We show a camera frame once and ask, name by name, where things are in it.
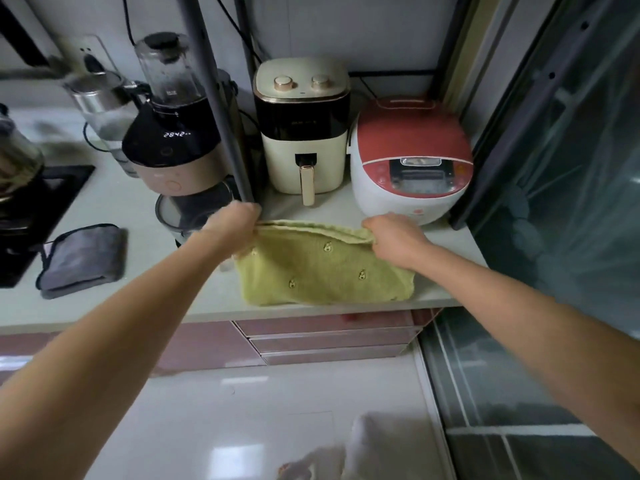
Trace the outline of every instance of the round button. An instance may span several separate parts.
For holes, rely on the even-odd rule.
[[[273,80],[273,85],[278,91],[289,91],[293,89],[293,79],[288,75],[279,75]]]
[[[175,180],[169,180],[169,181],[165,182],[164,184],[172,192],[178,192],[178,191],[182,190],[182,185],[180,185],[180,183],[176,182]]]
[[[331,79],[327,74],[316,74],[311,78],[311,87],[314,89],[326,89],[331,85]]]

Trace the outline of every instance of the white countertop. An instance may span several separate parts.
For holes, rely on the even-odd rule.
[[[109,154],[95,152],[82,142],[43,144],[42,148],[49,165],[96,166],[50,240],[60,233],[98,223],[126,228],[129,231],[126,272],[124,278],[116,283],[45,300],[35,287],[36,277],[42,270],[42,263],[36,258],[15,288],[0,289],[0,334],[63,330],[175,249],[171,234],[156,220],[154,206],[157,194],[139,179],[126,176]],[[356,228],[364,215],[353,199],[351,184],[346,183],[334,192],[318,195],[316,206],[312,208],[302,206],[299,196],[270,191],[264,202],[262,218],[318,221]],[[434,243],[486,265],[468,229],[453,231],[445,221],[439,221],[426,226],[425,234]],[[407,301],[255,307],[244,302],[236,270],[230,269],[217,270],[212,274],[184,321],[263,319],[441,306],[458,306],[458,303],[440,286],[417,276],[415,293]]]

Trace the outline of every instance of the white air fryer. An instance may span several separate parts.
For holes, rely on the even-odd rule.
[[[316,193],[342,183],[349,117],[349,74],[337,61],[300,57],[260,65],[253,95],[269,179],[279,192]]]
[[[471,147],[441,104],[406,96],[371,101],[353,124],[348,152],[356,202],[419,225],[443,217],[473,176]]]

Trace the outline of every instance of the power outlet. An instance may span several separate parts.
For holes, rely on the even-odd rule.
[[[78,74],[86,74],[84,56],[91,54],[102,66],[110,71],[117,72],[113,61],[109,57],[102,42],[96,35],[82,35],[80,37],[59,37],[56,39],[62,56],[65,58],[71,71]]]

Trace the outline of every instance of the hand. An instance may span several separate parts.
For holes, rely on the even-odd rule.
[[[208,218],[202,233],[211,234],[216,250],[226,259],[251,245],[261,210],[256,203],[234,200]]]
[[[385,214],[362,221],[362,226],[372,231],[376,238],[373,252],[380,259],[394,266],[413,269],[421,248],[432,246],[420,227],[407,216]]]

